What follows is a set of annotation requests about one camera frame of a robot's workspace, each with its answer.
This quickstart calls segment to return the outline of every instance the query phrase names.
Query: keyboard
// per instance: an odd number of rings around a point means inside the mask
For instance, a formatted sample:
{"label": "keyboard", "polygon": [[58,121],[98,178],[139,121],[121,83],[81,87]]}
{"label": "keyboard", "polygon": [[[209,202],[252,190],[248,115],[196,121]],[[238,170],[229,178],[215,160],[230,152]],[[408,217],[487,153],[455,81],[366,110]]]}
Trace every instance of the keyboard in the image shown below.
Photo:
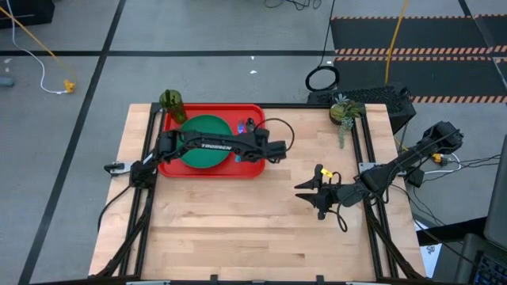
{"label": "keyboard", "polygon": [[483,254],[478,263],[478,270],[475,273],[474,284],[507,284],[506,263]]}

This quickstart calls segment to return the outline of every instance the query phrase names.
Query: red tray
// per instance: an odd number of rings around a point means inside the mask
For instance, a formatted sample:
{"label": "red tray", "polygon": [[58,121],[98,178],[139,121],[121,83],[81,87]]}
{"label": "red tray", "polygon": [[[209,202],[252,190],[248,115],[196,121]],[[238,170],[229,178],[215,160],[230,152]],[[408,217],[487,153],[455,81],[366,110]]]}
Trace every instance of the red tray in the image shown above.
{"label": "red tray", "polygon": [[[264,120],[264,112],[255,104],[185,104],[185,111],[189,119],[198,115],[219,116],[229,124],[234,135],[238,134],[240,120],[246,122],[248,118],[252,118],[256,124]],[[164,131],[179,127],[180,124],[175,123],[170,116],[166,116]],[[254,178],[264,170],[264,159],[255,163],[236,162],[235,156],[230,153],[222,163],[208,169],[195,169],[180,159],[175,159],[170,164],[162,163],[158,170],[166,177],[191,178]]]}

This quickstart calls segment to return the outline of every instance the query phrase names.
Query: green plate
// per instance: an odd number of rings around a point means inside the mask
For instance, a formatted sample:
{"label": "green plate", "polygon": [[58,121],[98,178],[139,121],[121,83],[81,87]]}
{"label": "green plate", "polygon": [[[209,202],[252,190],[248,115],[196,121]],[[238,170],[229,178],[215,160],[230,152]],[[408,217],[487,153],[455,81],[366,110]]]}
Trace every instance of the green plate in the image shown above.
{"label": "green plate", "polygon": [[[200,131],[217,135],[232,135],[232,130],[231,127],[229,127],[229,124],[221,118],[213,115],[193,117],[181,125],[181,130]],[[177,145],[180,146],[181,144],[182,142],[178,140]],[[181,160],[188,166],[198,169],[206,169],[223,162],[227,158],[227,155],[229,155],[229,152],[224,150],[196,149],[190,150],[188,153],[183,155]]]}

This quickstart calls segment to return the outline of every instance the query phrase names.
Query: wooden tabletop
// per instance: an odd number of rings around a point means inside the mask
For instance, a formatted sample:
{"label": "wooden tabletop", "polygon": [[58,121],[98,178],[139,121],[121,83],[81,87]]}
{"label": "wooden tabletop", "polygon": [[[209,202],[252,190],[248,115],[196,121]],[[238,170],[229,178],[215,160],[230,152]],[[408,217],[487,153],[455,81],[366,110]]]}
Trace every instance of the wooden tabletop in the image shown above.
{"label": "wooden tabletop", "polygon": [[[366,108],[376,159],[388,162],[397,154],[386,107],[370,104]],[[130,106],[119,161],[140,159],[149,110],[149,104]],[[158,175],[142,279],[207,280],[217,274],[220,280],[312,281],[316,275],[324,275],[326,281],[375,280],[362,203],[341,208],[349,226],[349,231],[343,233],[336,217],[328,215],[318,221],[317,211],[294,196],[312,192],[296,190],[294,186],[311,179],[318,163],[340,172],[343,183],[353,182],[357,170],[351,135],[346,135],[345,148],[340,149],[337,127],[325,109],[264,112],[266,118],[287,120],[294,127],[296,140],[288,158],[280,164],[266,163],[259,177],[211,180]],[[280,122],[270,121],[266,128],[271,131],[270,141],[291,138],[287,126]],[[363,139],[362,130],[358,131]],[[127,184],[128,175],[113,178],[108,200]],[[404,188],[399,178],[395,184]],[[133,192],[105,213],[90,274],[99,272],[123,242]],[[405,194],[391,188],[386,209],[394,243],[416,271],[424,275]],[[380,240],[379,247],[383,271],[388,276]],[[134,259],[131,258],[129,272],[133,272]]]}

